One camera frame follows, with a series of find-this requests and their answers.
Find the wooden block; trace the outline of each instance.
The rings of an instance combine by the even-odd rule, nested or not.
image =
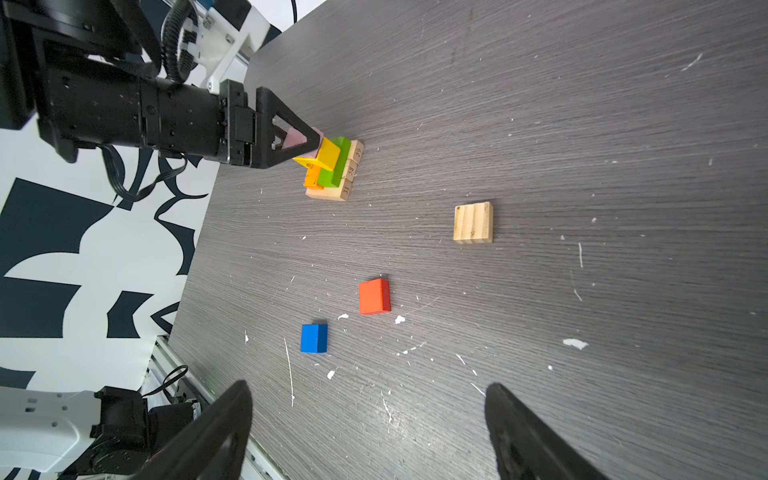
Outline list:
[[[389,306],[389,282],[383,278],[377,278],[370,282],[363,282],[358,286],[360,296],[360,313],[373,315],[374,313],[386,313]]]
[[[323,186],[318,185],[317,180],[321,172],[324,172],[322,168],[317,165],[310,165],[306,168],[306,177],[304,177],[304,187],[310,190],[322,190]]]
[[[360,165],[360,160],[362,160],[363,148],[365,148],[365,145],[363,145],[362,141],[360,140],[353,140],[352,146],[349,147],[349,158],[351,158],[358,165]]]
[[[350,190],[352,190],[352,181],[345,178],[341,180],[341,183],[338,187],[323,188],[322,190],[310,190],[307,188],[306,195],[308,197],[317,198],[319,200],[335,200],[337,202],[346,202],[346,200],[349,198]]]
[[[317,178],[317,184],[325,188],[338,187],[341,183],[344,167],[346,165],[346,158],[349,155],[349,146],[351,145],[349,140],[344,137],[334,137],[330,140],[341,150],[341,153],[339,153],[339,159],[336,161],[336,166],[333,168],[333,171],[331,172],[323,169],[323,171],[320,172],[320,176]]]
[[[453,217],[453,240],[457,243],[493,242],[493,205],[459,205]]]
[[[341,174],[342,180],[349,180],[350,182],[355,181],[355,172],[357,172],[357,164],[351,159],[348,158],[345,164],[344,164],[344,171]]]
[[[295,157],[294,160],[304,167],[318,165],[321,168],[333,171],[336,167],[336,161],[339,160],[340,153],[341,150],[334,145],[331,140],[323,138],[323,142],[320,144],[320,149],[317,151],[316,158]]]

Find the orange block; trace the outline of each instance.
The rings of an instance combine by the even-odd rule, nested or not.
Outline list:
[[[306,177],[304,177],[304,187],[307,187],[310,190],[322,190],[323,187],[317,184],[317,179],[320,176],[321,170],[322,168],[320,168],[319,165],[307,165]]]
[[[372,315],[374,313],[389,312],[389,282],[383,278],[377,278],[359,285],[360,314]]]

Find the black cable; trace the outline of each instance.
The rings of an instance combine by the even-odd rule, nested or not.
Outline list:
[[[168,378],[168,377],[170,377],[171,375],[173,375],[174,373],[178,372],[179,370],[183,370],[183,372],[182,372],[182,373],[179,373],[178,375],[176,375],[176,376],[175,376],[175,377],[173,377],[173,378]],[[144,398],[144,397],[148,397],[148,396],[154,395],[154,394],[155,394],[155,393],[157,393],[157,392],[162,392],[163,390],[165,390],[165,389],[166,389],[166,387],[168,387],[168,386],[170,386],[170,385],[173,385],[173,384],[174,384],[174,382],[176,382],[177,380],[181,380],[181,379],[182,379],[182,377],[184,377],[184,376],[187,374],[187,372],[189,372],[189,371],[190,371],[190,367],[188,367],[188,366],[186,366],[186,365],[179,365],[179,366],[178,366],[178,367],[176,367],[175,369],[171,370],[171,371],[170,371],[170,372],[169,372],[169,373],[168,373],[168,374],[165,376],[165,378],[163,379],[163,383],[161,383],[161,385],[160,385],[159,387],[157,387],[156,389],[152,390],[151,392],[147,392],[147,393],[143,394],[143,395],[141,396],[141,398]]]
[[[184,31],[182,41],[194,43],[197,41],[197,33],[183,30],[184,20],[189,18],[193,25],[197,26],[197,12],[189,0],[176,0],[170,7],[168,15],[163,21],[161,32],[161,44],[163,48],[163,66],[167,78],[176,83],[184,83],[189,78],[190,71],[194,67],[194,57],[187,50],[179,54],[179,36]]]
[[[120,179],[120,171],[118,169],[118,165],[123,164],[123,157],[120,156],[118,151],[112,145],[98,145],[98,147],[101,149],[101,158],[104,159],[104,168],[107,170],[107,179],[109,180],[109,184],[112,186],[112,190],[114,190],[117,195],[124,198],[125,200],[128,200],[129,202],[138,202],[139,200],[143,200],[147,197],[147,195],[152,193],[152,190],[154,190],[154,186],[156,184],[176,177],[178,174],[183,172],[185,168],[187,168],[187,156],[182,154],[184,165],[172,170],[161,172],[159,175],[157,175],[151,184],[139,190],[137,194],[133,194],[125,189],[122,180]]]

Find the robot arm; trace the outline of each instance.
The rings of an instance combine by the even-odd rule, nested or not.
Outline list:
[[[151,74],[159,69],[155,60],[162,49],[154,33],[146,33],[148,22],[137,4],[137,0],[4,0],[0,127],[18,130],[36,110],[41,138],[68,162],[77,160],[79,148],[124,145],[151,147],[167,157],[196,154],[268,168],[319,146],[319,135],[269,89],[257,89],[254,110],[248,107],[242,84],[227,80],[213,88],[214,79],[229,64],[227,59],[231,61],[243,46],[250,48],[251,37],[243,26],[249,18],[255,25],[257,17],[246,16],[236,38],[224,33],[230,45],[227,51],[214,41],[227,23],[217,13],[209,12],[202,22],[199,48],[186,42],[184,48],[197,50],[195,58],[210,69],[211,90],[217,90],[211,93]],[[221,19],[214,21],[216,15]],[[127,54],[140,54],[142,46],[152,64],[124,60]],[[109,62],[96,60],[95,55]],[[218,55],[223,56],[216,63]],[[162,55],[163,63],[171,56]],[[282,118],[307,141],[281,149],[285,131],[273,124],[274,118]]]

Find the dark wooden table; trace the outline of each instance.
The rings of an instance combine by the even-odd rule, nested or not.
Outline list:
[[[765,478],[767,25],[768,2],[329,0],[247,87],[365,142],[349,202],[294,162],[222,166],[170,344],[218,392],[247,379],[294,480],[496,478],[493,381],[612,478]],[[485,200],[494,243],[452,242]],[[379,276],[392,313],[360,316]],[[328,354],[299,353],[318,320]]]

